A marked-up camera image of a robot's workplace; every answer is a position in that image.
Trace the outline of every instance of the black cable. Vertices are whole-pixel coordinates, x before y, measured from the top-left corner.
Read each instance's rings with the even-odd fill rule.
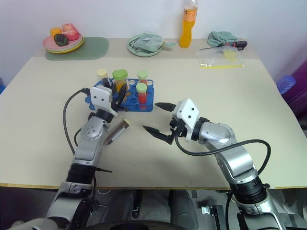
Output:
[[[81,128],[75,133],[75,136],[73,136],[73,141],[75,142],[76,146],[78,146],[77,135],[78,135],[78,133],[80,133],[80,131],[81,131]]]
[[[264,140],[260,140],[260,139],[245,140],[245,141],[242,141],[242,142],[239,142],[239,143],[236,143],[236,144],[232,144],[230,146],[227,146],[227,147],[224,147],[224,148],[221,148],[221,149],[217,149],[217,150],[214,150],[214,151],[209,151],[209,152],[190,152],[190,151],[184,149],[180,145],[180,143],[178,141],[178,136],[177,135],[175,135],[175,142],[176,142],[176,145],[178,146],[178,148],[181,151],[183,151],[184,153],[186,153],[188,155],[191,155],[191,156],[209,156],[209,155],[220,153],[220,152],[223,152],[223,151],[226,151],[226,150],[230,150],[230,149],[233,149],[233,148],[236,148],[236,147],[239,147],[239,146],[242,146],[242,145],[250,144],[250,143],[261,143],[261,144],[264,144],[267,147],[267,155],[266,155],[266,157],[264,159],[264,162],[263,162],[262,166],[258,170],[258,175],[260,175],[260,173],[262,173],[262,171],[264,170],[265,166],[267,165],[267,163],[269,161],[270,155],[271,155],[271,147],[268,144],[268,142],[266,142]]]
[[[229,230],[229,217],[228,217],[228,211],[229,211],[229,204],[232,197],[232,192],[228,193],[228,199],[226,202],[226,208],[225,208],[225,220],[226,220],[226,229]]]
[[[95,200],[95,194],[96,194],[96,187],[97,187],[97,181],[96,181],[96,177],[94,175],[93,177],[94,180],[94,188],[93,188],[93,194],[92,194],[92,199],[91,199],[91,204],[94,204],[94,200]]]
[[[73,149],[73,146],[71,144],[71,140],[69,139],[69,136],[68,136],[68,131],[67,131],[67,126],[66,126],[66,109],[67,109],[67,106],[69,104],[69,102],[72,100],[72,98],[74,98],[74,96],[78,95],[79,93],[83,92],[84,89],[81,89],[81,90],[78,90],[77,92],[75,92],[72,96],[70,96],[70,98],[68,98],[68,100],[66,101],[65,105],[64,105],[64,109],[63,109],[63,126],[64,126],[64,132],[65,132],[65,136],[66,136],[66,139],[67,139],[67,142],[69,144],[69,147],[73,153],[73,155],[75,154],[75,150]]]

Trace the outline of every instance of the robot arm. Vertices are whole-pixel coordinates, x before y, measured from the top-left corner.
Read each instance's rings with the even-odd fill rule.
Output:
[[[92,200],[88,198],[93,192],[92,180],[102,155],[109,124],[117,116],[122,100],[119,98],[113,102],[112,90],[103,86],[93,87],[90,96],[97,112],[81,128],[81,140],[67,179],[62,182],[46,215],[47,219],[56,222],[59,229],[79,229],[87,222],[92,206]]]
[[[237,143],[232,128],[225,124],[211,123],[208,119],[200,117],[199,111],[191,99],[180,101],[176,106],[169,103],[157,103],[156,105],[172,112],[173,119],[170,122],[172,134],[167,136],[161,134],[157,129],[144,126],[149,133],[169,144],[172,144],[173,139],[175,139],[178,147],[189,155],[214,154],[235,196],[236,204],[243,214],[270,213],[276,221],[273,225],[277,225],[281,230],[286,229],[278,217],[277,209],[270,194],[266,191],[258,176],[250,154],[242,146],[243,144]],[[198,141],[211,152],[189,152],[181,147],[178,137],[185,137],[187,142]]]

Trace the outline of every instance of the yellow plate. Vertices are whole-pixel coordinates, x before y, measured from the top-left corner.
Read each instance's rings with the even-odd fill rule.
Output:
[[[51,50],[46,49],[46,51],[48,51],[49,53],[53,53],[53,54],[66,54],[66,53],[69,53],[69,52],[72,52],[78,49],[80,46],[82,46],[83,42],[84,42],[84,37],[82,38],[81,42],[72,49],[63,50],[63,51],[51,51]]]

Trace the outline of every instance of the blue object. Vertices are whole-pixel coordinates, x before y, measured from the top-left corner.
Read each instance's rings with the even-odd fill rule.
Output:
[[[3,90],[5,89],[4,85],[0,85],[0,94],[3,92]]]
[[[128,79],[129,82],[134,81],[133,84],[129,84],[130,89],[126,92],[127,99],[125,102],[121,104],[122,107],[128,108],[128,112],[151,112],[153,110],[153,103],[154,103],[154,81],[153,80],[147,80],[147,82],[152,83],[150,85],[147,85],[147,100],[145,104],[140,104],[138,99],[138,92],[136,91],[136,85],[139,81],[139,79]],[[102,85],[102,82],[97,82],[95,86]],[[114,94],[113,100],[117,98],[117,93]],[[91,110],[95,110],[95,106],[92,104],[91,97],[87,96],[85,98],[85,102],[90,104],[89,108]]]
[[[291,89],[296,83],[295,78],[290,75],[285,75],[278,80],[276,83],[278,91],[281,95],[285,94],[289,89]]]

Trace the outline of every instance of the pink plate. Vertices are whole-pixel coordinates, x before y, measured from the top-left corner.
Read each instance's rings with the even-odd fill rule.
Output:
[[[69,49],[76,43],[80,42],[81,39],[82,39],[82,36],[81,34],[79,34],[79,37],[77,40],[68,41],[68,45],[66,46],[58,46],[56,42],[54,41],[54,39],[51,36],[49,36],[43,41],[43,46],[45,47],[45,49],[51,49],[51,50],[59,50],[59,49],[64,49],[64,48]]]

